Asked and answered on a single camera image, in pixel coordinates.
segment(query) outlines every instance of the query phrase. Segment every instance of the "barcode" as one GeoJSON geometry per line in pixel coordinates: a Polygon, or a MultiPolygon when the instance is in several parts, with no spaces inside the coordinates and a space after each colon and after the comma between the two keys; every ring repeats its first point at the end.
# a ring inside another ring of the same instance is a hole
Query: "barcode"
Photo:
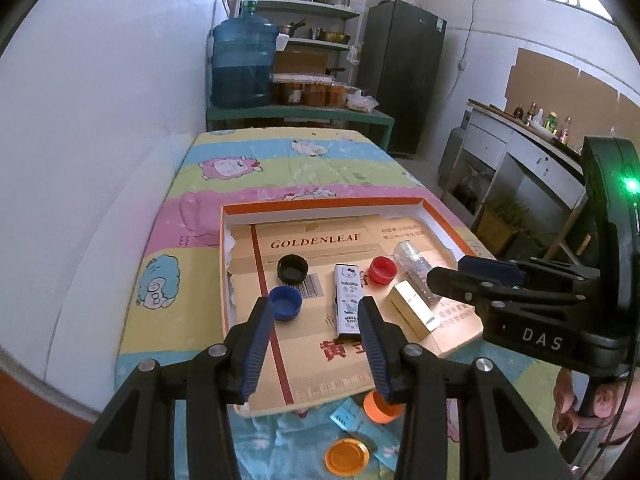
{"type": "Polygon", "coordinates": [[[324,296],[317,274],[308,274],[305,281],[299,285],[295,285],[294,288],[300,293],[303,300],[322,298],[324,296]]]}

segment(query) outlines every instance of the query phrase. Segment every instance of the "black refrigerator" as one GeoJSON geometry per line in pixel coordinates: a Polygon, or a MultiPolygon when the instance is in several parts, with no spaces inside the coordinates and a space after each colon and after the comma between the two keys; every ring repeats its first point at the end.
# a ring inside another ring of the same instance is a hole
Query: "black refrigerator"
{"type": "Polygon", "coordinates": [[[356,84],[396,120],[390,153],[416,152],[446,28],[442,18],[399,0],[369,9],[356,84]]]}

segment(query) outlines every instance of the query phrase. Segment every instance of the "brown floor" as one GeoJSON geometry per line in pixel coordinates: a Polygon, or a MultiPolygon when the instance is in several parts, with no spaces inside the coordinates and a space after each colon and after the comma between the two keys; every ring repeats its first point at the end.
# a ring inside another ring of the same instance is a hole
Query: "brown floor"
{"type": "Polygon", "coordinates": [[[91,424],[0,371],[0,430],[33,480],[58,480],[91,424]]]}

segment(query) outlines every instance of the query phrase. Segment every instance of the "electrical cord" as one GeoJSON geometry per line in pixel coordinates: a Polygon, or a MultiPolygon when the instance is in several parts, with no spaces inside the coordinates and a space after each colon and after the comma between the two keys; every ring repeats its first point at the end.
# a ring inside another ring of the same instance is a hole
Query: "electrical cord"
{"type": "Polygon", "coordinates": [[[469,23],[469,31],[466,34],[465,48],[462,51],[462,57],[458,61],[458,75],[456,76],[456,80],[454,81],[449,94],[445,97],[444,101],[440,105],[440,110],[442,110],[449,103],[449,100],[451,99],[453,92],[456,91],[458,83],[460,82],[460,77],[462,76],[462,72],[463,72],[463,70],[460,68],[460,64],[465,60],[466,50],[469,45],[469,37],[471,37],[471,30],[473,29],[475,20],[476,20],[476,0],[473,0],[473,3],[471,4],[471,23],[469,23]]]}
{"type": "Polygon", "coordinates": [[[582,473],[582,476],[580,476],[580,480],[586,480],[587,475],[591,472],[593,467],[596,465],[596,462],[602,457],[602,454],[605,452],[607,446],[611,442],[613,434],[615,433],[616,428],[618,427],[618,423],[620,422],[620,418],[622,418],[622,414],[625,411],[626,402],[629,398],[629,395],[631,394],[631,387],[634,384],[634,377],[636,375],[636,367],[637,367],[636,363],[638,362],[639,357],[640,357],[640,330],[636,328],[634,360],[631,364],[629,375],[626,378],[625,391],[622,395],[622,400],[620,401],[620,407],[618,408],[618,412],[616,413],[616,416],[613,419],[613,422],[611,423],[611,428],[609,430],[607,438],[605,439],[604,443],[600,446],[600,449],[598,450],[596,456],[593,458],[593,460],[591,460],[591,463],[589,464],[588,468],[585,469],[584,473],[582,473]]]}

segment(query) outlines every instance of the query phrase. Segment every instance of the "green led light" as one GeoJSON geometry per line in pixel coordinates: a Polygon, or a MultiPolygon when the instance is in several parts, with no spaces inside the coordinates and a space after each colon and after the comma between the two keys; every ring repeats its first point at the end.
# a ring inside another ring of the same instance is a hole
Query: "green led light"
{"type": "Polygon", "coordinates": [[[637,194],[640,192],[640,182],[636,178],[625,178],[626,190],[631,194],[637,194]]]}

